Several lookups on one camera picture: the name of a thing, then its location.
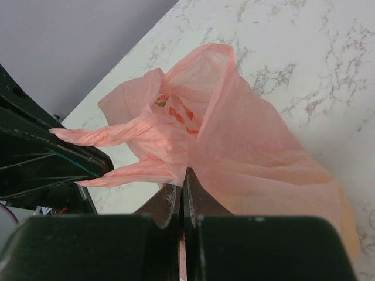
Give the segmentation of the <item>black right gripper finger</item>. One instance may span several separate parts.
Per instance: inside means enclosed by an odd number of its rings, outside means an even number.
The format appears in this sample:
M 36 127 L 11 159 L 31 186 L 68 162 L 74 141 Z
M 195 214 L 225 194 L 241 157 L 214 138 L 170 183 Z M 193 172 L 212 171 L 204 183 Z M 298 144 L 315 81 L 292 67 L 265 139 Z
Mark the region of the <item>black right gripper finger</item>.
M 1 67 L 1 132 L 14 136 L 6 147 L 21 168 L 30 163 L 34 174 L 95 179 L 114 169 L 108 155 L 93 147 L 76 146 L 50 132 L 64 126 L 28 96 Z
M 1 130 L 1 199 L 100 175 L 100 162 L 53 138 Z
M 34 216 L 1 253 L 2 280 L 178 280 L 181 189 L 131 215 Z
M 183 184 L 187 280 L 355 280 L 343 243 L 326 220 L 236 216 L 200 184 Z

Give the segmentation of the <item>pink plastic bag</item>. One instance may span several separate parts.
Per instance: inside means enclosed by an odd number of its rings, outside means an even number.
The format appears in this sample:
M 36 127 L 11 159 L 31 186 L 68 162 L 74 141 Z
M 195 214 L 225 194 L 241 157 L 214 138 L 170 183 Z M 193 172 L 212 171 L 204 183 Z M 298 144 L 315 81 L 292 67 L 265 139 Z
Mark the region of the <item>pink plastic bag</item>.
M 78 146 L 126 143 L 138 162 L 82 182 L 181 186 L 192 168 L 202 186 L 236 215 L 312 215 L 338 231 L 351 260 L 360 251 L 343 187 L 254 94 L 226 44 L 194 49 L 167 73 L 154 69 L 121 83 L 98 106 L 98 130 L 52 129 Z

